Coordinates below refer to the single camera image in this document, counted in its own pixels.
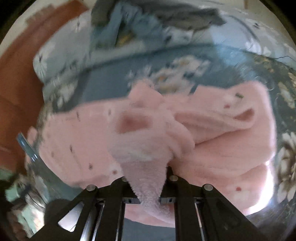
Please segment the smartphone with lit screen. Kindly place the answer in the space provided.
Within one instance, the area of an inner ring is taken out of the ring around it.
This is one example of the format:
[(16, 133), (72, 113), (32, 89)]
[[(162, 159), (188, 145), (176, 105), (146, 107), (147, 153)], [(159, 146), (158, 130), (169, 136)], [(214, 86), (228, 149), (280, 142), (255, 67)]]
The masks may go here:
[(25, 136), (22, 133), (18, 133), (16, 140), (17, 140), (18, 144), (20, 145), (20, 147), (25, 152), (25, 154), (27, 156), (29, 156), (29, 158), (32, 162), (35, 162), (38, 160), (39, 155), (32, 148), (32, 146), (29, 144), (29, 142), (27, 141), (27, 139), (25, 138)]

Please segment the teal floral bedsheet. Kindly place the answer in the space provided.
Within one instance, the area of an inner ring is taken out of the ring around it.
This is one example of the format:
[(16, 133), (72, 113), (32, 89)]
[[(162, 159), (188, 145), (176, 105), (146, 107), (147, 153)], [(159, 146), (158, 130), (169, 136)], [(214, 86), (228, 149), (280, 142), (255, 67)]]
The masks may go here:
[[(53, 97), (53, 113), (70, 110), (78, 104), (91, 100), (123, 97), (140, 77), (156, 76), (157, 72), (164, 73), (170, 69), (177, 71), (177, 63), (173, 63), (175, 59), (173, 57), (183, 57), (186, 54), (193, 56), (193, 62), (201, 62), (196, 72), (189, 70), (188, 67), (181, 75), (189, 84), (193, 84), (191, 92), (199, 84), (231, 87), (254, 78), (265, 84), (271, 94), (276, 118), (278, 150), (284, 145), (282, 134), (295, 133), (295, 108), (290, 108), (290, 104), (281, 95), (281, 90), (284, 90), (283, 95), (286, 97), (289, 94), (293, 99), (292, 103), (295, 104), (295, 87), (291, 76), (295, 75), (295, 70), (281, 62), (285, 57), (272, 59), (210, 44), (138, 54), (86, 67), (62, 80), (62, 84), (76, 83), (77, 87), (70, 100), (61, 107), (58, 107), (59, 97)], [(45, 167), (43, 161), (37, 161), (34, 168), (44, 178), (46, 188), (40, 192), (49, 201), (58, 198), (72, 200), (81, 191), (81, 188), (71, 188), (64, 184)], [(295, 197), (290, 202), (284, 200), (277, 204), (276, 192), (279, 185), (276, 180), (274, 195), (267, 207), (248, 216), (270, 240), (283, 240), (281, 235), (287, 237), (287, 233), (292, 232), (295, 226)]]

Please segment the red-brown wooden headboard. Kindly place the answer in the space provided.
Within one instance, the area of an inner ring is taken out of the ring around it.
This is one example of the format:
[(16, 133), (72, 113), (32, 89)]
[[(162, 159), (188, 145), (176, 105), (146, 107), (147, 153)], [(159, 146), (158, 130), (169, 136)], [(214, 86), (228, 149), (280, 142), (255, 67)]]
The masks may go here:
[(16, 137), (35, 126), (44, 104), (43, 85), (33, 69), (34, 56), (60, 27), (87, 9), (80, 1), (43, 9), (1, 56), (1, 168), (25, 170), (25, 153)]

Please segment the grey and blue clothes pile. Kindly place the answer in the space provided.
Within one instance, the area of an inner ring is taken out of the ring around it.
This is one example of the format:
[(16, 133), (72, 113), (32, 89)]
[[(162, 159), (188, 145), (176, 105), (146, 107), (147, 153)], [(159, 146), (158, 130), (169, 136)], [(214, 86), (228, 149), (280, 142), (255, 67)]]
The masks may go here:
[(114, 48), (125, 38), (152, 47), (184, 45), (195, 32), (224, 24), (218, 9), (178, 1), (97, 1), (91, 11), (91, 45)]

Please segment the light grey floral quilt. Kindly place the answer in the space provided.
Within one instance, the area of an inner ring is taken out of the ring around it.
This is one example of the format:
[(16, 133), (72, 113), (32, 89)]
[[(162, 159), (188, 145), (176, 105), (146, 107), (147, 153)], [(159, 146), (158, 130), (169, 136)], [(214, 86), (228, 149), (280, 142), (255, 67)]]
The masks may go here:
[(97, 64), (141, 53), (199, 44), (222, 45), (252, 52), (295, 68), (295, 49), (276, 30), (236, 9), (220, 11), (220, 15), (226, 24), (195, 32), (188, 44), (152, 47), (143, 40), (125, 38), (120, 46), (95, 49), (91, 45), (91, 13), (86, 11), (63, 25), (39, 49), (33, 59), (34, 71), (44, 84), (44, 94), (48, 95), (57, 86)]

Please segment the pink fleece garment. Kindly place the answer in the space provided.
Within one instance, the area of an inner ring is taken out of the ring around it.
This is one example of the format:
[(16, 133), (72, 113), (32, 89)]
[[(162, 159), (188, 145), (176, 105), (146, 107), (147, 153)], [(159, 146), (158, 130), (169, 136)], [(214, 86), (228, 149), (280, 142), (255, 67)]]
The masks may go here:
[(142, 201), (127, 206), (126, 218), (164, 227), (174, 227), (173, 206), (158, 203), (167, 167), (192, 185), (213, 185), (247, 215), (263, 207), (276, 152), (269, 94), (257, 81), (200, 85), (189, 95), (139, 82), (127, 97), (50, 114), (27, 138), (69, 186), (104, 187), (125, 176)]

